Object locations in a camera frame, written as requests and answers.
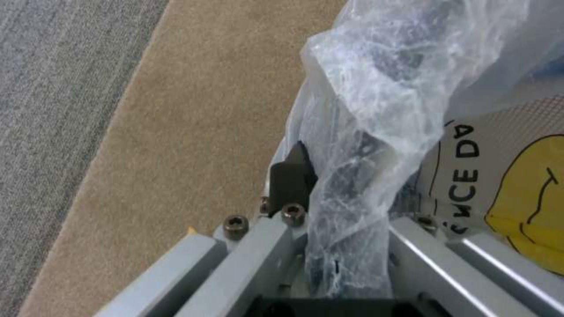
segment metal frame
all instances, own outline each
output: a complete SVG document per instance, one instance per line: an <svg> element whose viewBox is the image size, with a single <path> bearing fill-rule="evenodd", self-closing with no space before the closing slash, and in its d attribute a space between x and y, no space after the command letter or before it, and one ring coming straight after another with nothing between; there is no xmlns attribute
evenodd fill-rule
<svg viewBox="0 0 564 317"><path fill-rule="evenodd" d="M276 295L290 264L303 252L306 228L290 228L280 213L260 217L175 316L242 316L258 296Z"/></svg>
<svg viewBox="0 0 564 317"><path fill-rule="evenodd" d="M535 316L408 218L391 222L389 251L400 298L430 297L453 316Z"/></svg>
<svg viewBox="0 0 564 317"><path fill-rule="evenodd" d="M447 246L541 316L564 316L564 283L487 234Z"/></svg>
<svg viewBox="0 0 564 317"><path fill-rule="evenodd" d="M171 316L226 255L224 243L202 235L188 235L95 316Z"/></svg>

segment carpet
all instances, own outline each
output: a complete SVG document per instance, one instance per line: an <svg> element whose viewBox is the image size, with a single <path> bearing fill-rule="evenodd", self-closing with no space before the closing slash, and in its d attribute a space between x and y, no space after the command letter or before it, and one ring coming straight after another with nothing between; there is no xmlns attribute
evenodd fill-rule
<svg viewBox="0 0 564 317"><path fill-rule="evenodd" d="M0 1L0 315L17 314L165 0Z"/></svg>
<svg viewBox="0 0 564 317"><path fill-rule="evenodd" d="M345 0L170 0L21 316L90 316L194 226L258 207L303 81Z"/></svg>

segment yellow smiley face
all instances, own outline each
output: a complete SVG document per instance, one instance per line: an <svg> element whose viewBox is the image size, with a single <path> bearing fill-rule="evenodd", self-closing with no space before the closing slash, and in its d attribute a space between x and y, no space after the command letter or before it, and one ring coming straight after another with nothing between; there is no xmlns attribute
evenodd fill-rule
<svg viewBox="0 0 564 317"><path fill-rule="evenodd" d="M517 156L484 219L518 252L564 275L564 135L541 138Z"/></svg>

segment clear plastic wrap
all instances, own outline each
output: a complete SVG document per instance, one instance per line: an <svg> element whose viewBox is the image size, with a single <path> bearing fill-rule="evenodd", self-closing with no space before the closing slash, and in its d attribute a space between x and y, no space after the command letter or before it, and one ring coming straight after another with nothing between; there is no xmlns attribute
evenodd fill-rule
<svg viewBox="0 0 564 317"><path fill-rule="evenodd" d="M547 37L535 40L535 58L514 54L521 34L534 38L528 7L529 0L349 0L331 30L307 41L307 78L273 163L301 140L319 177L306 250L314 294L391 296L387 212L442 136L451 98L467 87L481 92L477 79L488 68L522 67L503 75L503 91L479 98L492 101L552 54ZM535 23L541 9L533 10ZM505 47L510 59L498 60ZM487 111L470 106L453 105L449 114Z"/></svg>

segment black lettering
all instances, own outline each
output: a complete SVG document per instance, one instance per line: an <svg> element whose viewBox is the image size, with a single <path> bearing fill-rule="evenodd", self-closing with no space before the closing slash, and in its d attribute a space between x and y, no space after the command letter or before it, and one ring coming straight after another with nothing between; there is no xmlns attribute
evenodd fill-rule
<svg viewBox="0 0 564 317"><path fill-rule="evenodd" d="M474 128L469 125L457 125L455 126L455 131L455 139L458 139L465 136L466 134L472 133L472 131L474 131Z"/></svg>
<svg viewBox="0 0 564 317"><path fill-rule="evenodd" d="M477 157L480 156L480 149L476 142L472 140L460 140L460 142L456 145L456 157Z"/></svg>
<svg viewBox="0 0 564 317"><path fill-rule="evenodd" d="M459 210L459 212L453 214L454 217L470 218L470 211L472 210L472 207L468 205L459 205L459 204L452 204L452 205Z"/></svg>
<svg viewBox="0 0 564 317"><path fill-rule="evenodd" d="M463 234L464 232L466 232L466 230L468 230L467 227L459 228L459 227L458 227L457 225L455 225L455 224L452 224L452 225L451 225L451 231L454 232L454 233L456 233L456 234L458 234L458 235Z"/></svg>
<svg viewBox="0 0 564 317"><path fill-rule="evenodd" d="M457 185L452 185L451 188L448 189L448 197L455 202L469 201L472 197L474 197L474 195L476 195L476 188L474 186L470 186L466 196L458 196L455 194L457 187Z"/></svg>
<svg viewBox="0 0 564 317"><path fill-rule="evenodd" d="M478 180L478 171L477 170L472 171L472 177L468 176L467 170L462 171L462 176L459 176L459 170L455 170L455 172L452 174L452 181L453 182L471 183L471 182L476 182L477 180Z"/></svg>

